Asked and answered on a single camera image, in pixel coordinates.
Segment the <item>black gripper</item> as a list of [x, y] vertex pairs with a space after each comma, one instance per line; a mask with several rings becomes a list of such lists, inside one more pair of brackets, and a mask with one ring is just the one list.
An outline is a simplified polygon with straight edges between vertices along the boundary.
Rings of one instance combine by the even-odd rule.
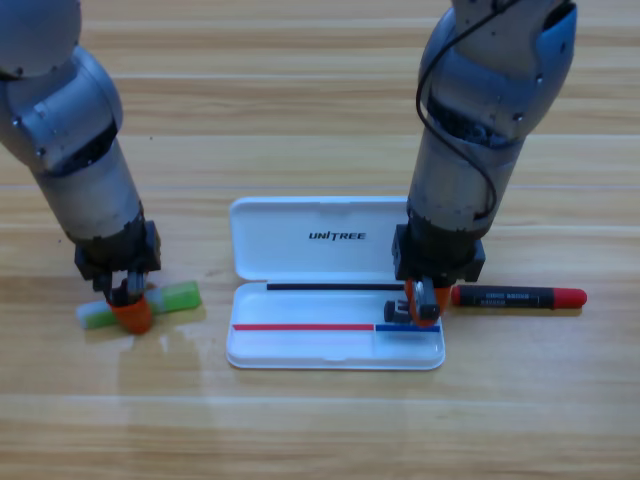
[[449, 305], [451, 288], [475, 282], [486, 261], [485, 229], [447, 230], [409, 209], [392, 242], [395, 278], [404, 283], [406, 305], [391, 315], [412, 319], [419, 328], [434, 326]]
[[161, 269], [160, 247], [155, 223], [144, 219], [127, 223], [113, 236], [75, 245], [74, 261], [81, 276], [110, 300], [117, 323], [130, 334], [145, 334], [153, 325], [143, 293], [156, 288], [153, 282], [146, 283], [146, 275]]

